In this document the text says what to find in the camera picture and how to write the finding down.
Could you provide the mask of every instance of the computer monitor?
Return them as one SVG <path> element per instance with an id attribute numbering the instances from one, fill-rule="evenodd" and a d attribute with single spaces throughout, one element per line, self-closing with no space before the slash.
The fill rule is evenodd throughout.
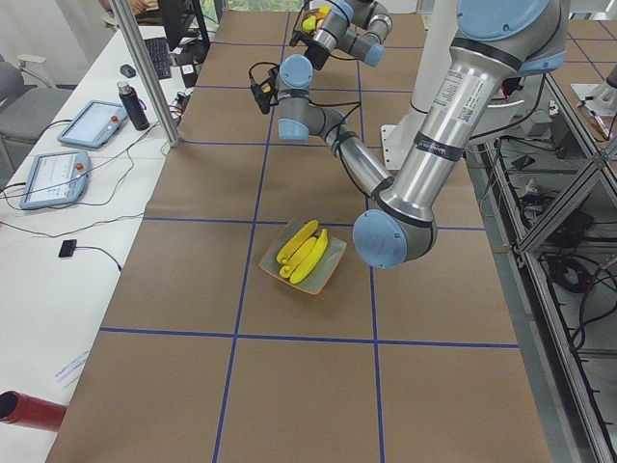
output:
<path id="1" fill-rule="evenodd" d="M 158 9 L 161 13 L 170 50 L 174 50 L 180 45 L 180 41 L 193 23 L 193 19 L 196 18 L 200 26 L 201 39 L 207 52 L 210 48 L 210 38 L 203 20 L 200 0 L 158 0 Z"/>

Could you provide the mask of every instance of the black keyboard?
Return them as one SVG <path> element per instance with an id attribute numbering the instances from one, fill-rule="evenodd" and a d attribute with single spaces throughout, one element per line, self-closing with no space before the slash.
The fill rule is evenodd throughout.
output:
<path id="1" fill-rule="evenodd" d="M 154 39 L 145 39 L 144 42 L 159 80 L 172 77 L 169 60 L 170 49 L 167 46 L 167 41 L 162 37 L 156 37 Z"/>

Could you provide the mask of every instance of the white table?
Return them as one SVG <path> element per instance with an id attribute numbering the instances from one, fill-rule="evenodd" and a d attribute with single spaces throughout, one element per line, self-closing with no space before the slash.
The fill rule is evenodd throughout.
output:
<path id="1" fill-rule="evenodd" d="M 142 27 L 145 38 L 164 36 L 161 27 Z M 116 33 L 56 117 L 72 119 L 92 99 L 120 101 L 117 82 L 128 80 L 145 102 L 150 122 L 156 122 L 148 94 L 139 77 L 126 79 L 119 73 L 122 64 L 131 64 L 121 33 Z M 179 70 L 173 78 L 161 80 L 168 102 L 184 90 Z M 56 141 L 62 125 L 41 137 L 10 183 L 25 181 L 33 156 L 67 150 Z M 110 160 L 143 132 L 130 122 L 102 149 L 89 151 L 93 166 L 110 161 L 91 173 L 88 189 L 80 201 L 105 202 L 118 179 L 130 166 L 126 154 Z M 24 229 L 58 234 L 86 227 L 97 221 L 112 220 L 144 211 L 168 150 L 165 135 L 155 127 L 147 138 L 131 149 L 135 166 L 113 200 L 103 206 L 75 205 L 64 210 L 17 211 L 0 201 L 0 221 Z M 21 190 L 12 189 L 18 194 Z M 18 205 L 19 199 L 12 204 Z M 55 373 L 90 349 L 105 314 L 120 272 L 99 251 L 77 250 L 70 259 L 59 259 L 66 238 L 78 246 L 103 248 L 124 264 L 141 218 L 126 219 L 72 233 L 45 238 L 0 226 L 0 393 L 16 390 L 28 395 L 68 404 L 76 381 L 63 388 Z M 26 427 L 0 424 L 0 461 L 40 463 L 45 460 L 56 434 Z"/>

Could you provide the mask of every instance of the yellow banana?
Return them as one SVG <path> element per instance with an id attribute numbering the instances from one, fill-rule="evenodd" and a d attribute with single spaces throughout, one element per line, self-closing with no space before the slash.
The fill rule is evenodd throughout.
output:
<path id="1" fill-rule="evenodd" d="M 289 241 L 287 241 L 277 254 L 277 262 L 281 265 L 287 264 L 289 258 L 293 256 L 293 253 L 298 251 L 302 243 L 304 243 L 310 236 L 317 231 L 319 222 L 315 219 L 308 221 L 301 229 L 294 234 Z"/>
<path id="2" fill-rule="evenodd" d="M 296 269 L 300 262 L 302 262 L 309 255 L 316 242 L 317 238 L 315 236 L 312 236 L 307 241 L 302 243 L 300 249 L 293 253 L 293 256 L 291 256 L 287 264 L 281 267 L 279 275 L 281 275 L 283 278 L 289 278 L 291 273 Z"/>
<path id="3" fill-rule="evenodd" d="M 313 246 L 312 250 L 305 257 L 305 259 L 300 262 L 300 264 L 293 271 L 291 276 L 289 277 L 289 282 L 293 285 L 299 284 L 307 275 L 315 268 L 317 262 L 322 258 L 324 253 L 326 252 L 326 248 L 328 247 L 328 231 L 326 229 L 321 229 L 321 234 L 319 238 L 317 238 L 317 242 Z"/>

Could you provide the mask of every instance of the black bottle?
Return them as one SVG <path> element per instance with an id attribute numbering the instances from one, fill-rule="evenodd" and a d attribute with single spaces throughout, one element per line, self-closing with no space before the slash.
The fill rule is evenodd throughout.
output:
<path id="1" fill-rule="evenodd" d="M 124 109 L 135 128 L 137 130 L 146 130 L 150 126 L 150 123 L 148 122 L 148 118 L 146 118 L 142 103 L 139 98 L 137 98 L 135 89 L 128 85 L 127 82 L 119 82 L 118 90 L 120 91 L 120 100 L 124 105 Z"/>

